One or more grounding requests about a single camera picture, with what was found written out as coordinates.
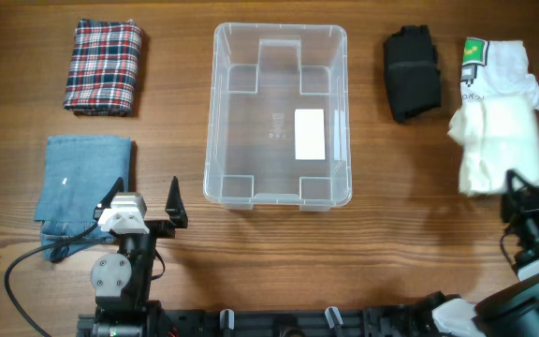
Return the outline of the red plaid shirt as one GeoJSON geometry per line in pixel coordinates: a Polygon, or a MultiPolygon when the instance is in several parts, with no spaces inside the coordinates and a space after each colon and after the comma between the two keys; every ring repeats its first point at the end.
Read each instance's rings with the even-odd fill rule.
{"type": "Polygon", "coordinates": [[[66,80],[63,108],[89,116],[131,114],[143,32],[134,21],[81,19],[66,80]]]}

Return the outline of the cream white cloth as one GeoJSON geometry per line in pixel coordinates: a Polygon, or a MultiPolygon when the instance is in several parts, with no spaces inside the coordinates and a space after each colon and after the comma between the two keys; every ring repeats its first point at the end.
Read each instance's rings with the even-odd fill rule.
{"type": "Polygon", "coordinates": [[[449,122],[448,136],[463,148],[459,192],[502,194],[506,172],[539,186],[539,125],[523,95],[502,95],[463,104],[449,122]]]}

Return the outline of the white printed t-shirt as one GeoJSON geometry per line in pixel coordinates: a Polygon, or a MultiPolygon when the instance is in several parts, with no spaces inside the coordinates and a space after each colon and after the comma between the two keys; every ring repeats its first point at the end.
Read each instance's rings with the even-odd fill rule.
{"type": "Polygon", "coordinates": [[[523,41],[467,37],[461,64],[461,102],[498,95],[524,95],[539,110],[539,84],[529,72],[523,41]]]}

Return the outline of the blue denim jeans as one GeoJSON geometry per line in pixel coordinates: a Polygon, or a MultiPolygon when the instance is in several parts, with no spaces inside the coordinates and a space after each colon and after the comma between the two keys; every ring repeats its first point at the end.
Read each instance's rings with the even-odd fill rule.
{"type": "Polygon", "coordinates": [[[43,257],[60,262],[78,251],[115,238],[95,229],[76,242],[52,248],[95,224],[99,201],[121,178],[129,181],[132,143],[112,135],[61,135],[47,140],[44,180],[34,220],[41,224],[43,257]]]}

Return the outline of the clear plastic storage bin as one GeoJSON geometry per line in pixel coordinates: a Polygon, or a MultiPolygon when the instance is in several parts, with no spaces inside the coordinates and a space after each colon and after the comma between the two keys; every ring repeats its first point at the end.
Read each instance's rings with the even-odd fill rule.
{"type": "Polygon", "coordinates": [[[326,212],[353,196],[339,25],[224,22],[213,36],[203,194],[230,209],[326,212]],[[322,109],[325,160],[295,158],[295,110],[322,109]]]}

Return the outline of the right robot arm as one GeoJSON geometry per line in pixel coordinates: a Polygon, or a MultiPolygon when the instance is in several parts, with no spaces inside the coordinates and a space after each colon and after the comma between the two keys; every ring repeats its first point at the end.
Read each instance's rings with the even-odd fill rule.
{"type": "Polygon", "coordinates": [[[430,309],[441,336],[539,336],[539,187],[516,170],[505,174],[499,240],[518,282],[477,304],[462,298],[430,309]]]}

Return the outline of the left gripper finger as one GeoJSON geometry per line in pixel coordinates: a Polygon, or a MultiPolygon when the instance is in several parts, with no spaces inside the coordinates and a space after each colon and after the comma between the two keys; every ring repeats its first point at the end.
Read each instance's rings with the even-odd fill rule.
{"type": "Polygon", "coordinates": [[[165,212],[171,221],[187,221],[188,216],[184,208],[180,193],[179,180],[176,176],[172,178],[168,191],[168,198],[165,212]]]}
{"type": "Polygon", "coordinates": [[[124,178],[119,177],[108,193],[97,204],[98,209],[107,209],[110,207],[114,197],[124,191],[124,178]]]}

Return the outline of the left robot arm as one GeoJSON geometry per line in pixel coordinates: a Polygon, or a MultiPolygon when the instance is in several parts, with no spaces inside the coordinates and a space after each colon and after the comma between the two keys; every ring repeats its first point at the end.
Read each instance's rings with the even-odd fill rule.
{"type": "Polygon", "coordinates": [[[188,226],[179,180],[173,178],[162,220],[147,220],[144,198],[124,191],[119,178],[94,210],[103,232],[118,241],[118,251],[99,258],[91,270],[95,290],[95,315],[82,317],[79,336],[176,336],[178,330],[165,314],[161,302],[150,300],[151,283],[157,278],[153,263],[162,257],[159,239],[173,239],[178,228],[188,226]]]}

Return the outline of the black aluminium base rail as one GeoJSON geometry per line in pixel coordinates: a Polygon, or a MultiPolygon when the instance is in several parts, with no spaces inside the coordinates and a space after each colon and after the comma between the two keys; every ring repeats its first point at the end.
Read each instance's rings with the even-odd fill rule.
{"type": "Polygon", "coordinates": [[[278,337],[288,327],[309,337],[442,335],[428,314],[414,312],[409,306],[368,307],[339,311],[339,315],[336,323],[330,323],[326,311],[236,312],[225,324],[218,312],[166,312],[177,329],[173,334],[180,337],[278,337]]]}

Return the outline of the black garment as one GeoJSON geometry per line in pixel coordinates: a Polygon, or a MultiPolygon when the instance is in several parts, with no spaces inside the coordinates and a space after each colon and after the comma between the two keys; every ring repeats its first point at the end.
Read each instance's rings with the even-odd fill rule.
{"type": "Polygon", "coordinates": [[[403,124],[442,106],[438,53],[427,25],[406,25],[386,39],[384,78],[393,120],[403,124]]]}

